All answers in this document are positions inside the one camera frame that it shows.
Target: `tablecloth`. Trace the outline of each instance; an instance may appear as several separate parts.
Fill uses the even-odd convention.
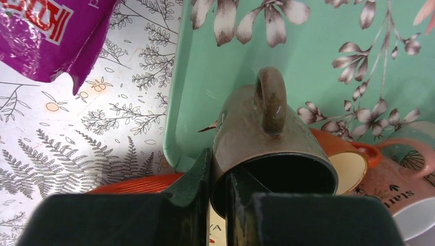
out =
[[[86,83],[0,64],[0,245],[47,196],[171,173],[163,150],[183,0],[122,0]]]

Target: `red logo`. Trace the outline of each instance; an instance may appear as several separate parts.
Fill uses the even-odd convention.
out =
[[[74,11],[54,0],[0,0],[3,8],[22,18],[45,34],[46,40],[59,45]]]

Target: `purple wrapper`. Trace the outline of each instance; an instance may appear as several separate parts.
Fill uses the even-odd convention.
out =
[[[0,0],[0,60],[27,78],[66,72],[73,94],[103,46],[117,0]]]

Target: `gray mug handle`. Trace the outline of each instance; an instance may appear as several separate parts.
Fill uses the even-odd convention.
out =
[[[262,68],[256,78],[254,103],[260,112],[260,125],[271,136],[283,132],[287,94],[283,76],[273,67]]]

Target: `cup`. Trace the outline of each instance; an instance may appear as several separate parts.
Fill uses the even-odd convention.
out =
[[[261,69],[254,85],[229,95],[215,130],[211,204],[220,216],[225,216],[225,177],[240,165],[272,192],[335,194],[337,172],[287,105],[276,68]]]
[[[352,143],[363,149],[359,143]],[[411,170],[383,156],[375,168],[369,168],[351,195],[379,199],[393,216],[403,240],[410,240],[435,225],[435,189],[423,177],[435,170],[435,151],[429,145],[410,138],[389,138],[374,145],[409,145],[422,154],[424,166]]]
[[[435,149],[435,124],[428,121],[416,121],[402,126],[392,133],[390,137],[412,138]],[[409,169],[420,170],[424,167],[424,159],[421,153],[408,145],[398,144],[387,147],[382,151],[382,154]],[[435,172],[424,178],[435,187]]]
[[[369,160],[371,161],[371,166],[375,166],[379,162],[373,157],[368,158],[363,152],[360,152],[340,137],[313,128],[310,128],[310,131],[323,148],[323,151],[325,151],[326,156],[328,156],[329,161],[337,172],[339,180],[337,195],[353,190],[361,182],[369,166]],[[378,151],[375,147],[371,146],[367,149]]]

